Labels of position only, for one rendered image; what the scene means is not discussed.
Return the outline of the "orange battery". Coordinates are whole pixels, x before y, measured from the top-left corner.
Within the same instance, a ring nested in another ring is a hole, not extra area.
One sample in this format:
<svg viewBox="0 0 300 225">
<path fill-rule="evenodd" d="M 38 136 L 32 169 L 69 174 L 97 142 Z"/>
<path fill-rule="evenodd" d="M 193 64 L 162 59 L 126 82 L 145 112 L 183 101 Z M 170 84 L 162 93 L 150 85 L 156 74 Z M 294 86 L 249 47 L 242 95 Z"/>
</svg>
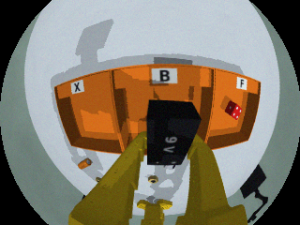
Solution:
<svg viewBox="0 0 300 225">
<path fill-rule="evenodd" d="M 89 158 L 85 159 L 81 163 L 78 164 L 79 169 L 84 169 L 92 164 L 91 160 Z"/>
</svg>

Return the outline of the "dark red die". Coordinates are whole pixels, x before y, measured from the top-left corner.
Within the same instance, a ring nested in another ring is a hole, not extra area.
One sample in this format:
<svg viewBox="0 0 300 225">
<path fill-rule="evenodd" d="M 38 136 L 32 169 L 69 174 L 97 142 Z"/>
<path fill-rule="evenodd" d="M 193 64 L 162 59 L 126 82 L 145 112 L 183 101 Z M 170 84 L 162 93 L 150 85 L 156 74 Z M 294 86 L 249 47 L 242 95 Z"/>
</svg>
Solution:
<svg viewBox="0 0 300 225">
<path fill-rule="evenodd" d="M 241 111 L 242 108 L 240 106 L 238 106 L 236 103 L 232 101 L 229 101 L 225 113 L 229 114 L 231 117 L 237 120 Z"/>
</svg>

